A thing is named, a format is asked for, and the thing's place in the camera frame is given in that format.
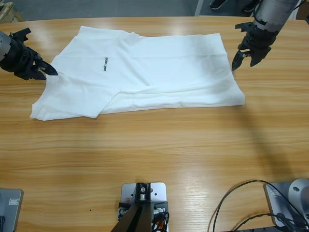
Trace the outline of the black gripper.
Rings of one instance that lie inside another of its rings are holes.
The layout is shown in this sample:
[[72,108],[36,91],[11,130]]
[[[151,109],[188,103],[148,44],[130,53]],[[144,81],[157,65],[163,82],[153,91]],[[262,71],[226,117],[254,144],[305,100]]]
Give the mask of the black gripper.
[[277,31],[260,29],[255,22],[236,24],[235,29],[246,32],[242,42],[238,45],[238,51],[232,60],[232,70],[235,71],[242,64],[244,53],[241,50],[249,49],[251,52],[250,66],[258,64],[271,50],[271,45],[275,42],[278,35]]
[[9,35],[0,33],[0,67],[23,80],[46,80],[47,75],[58,75],[56,69],[45,62],[41,55],[25,46],[29,28]]

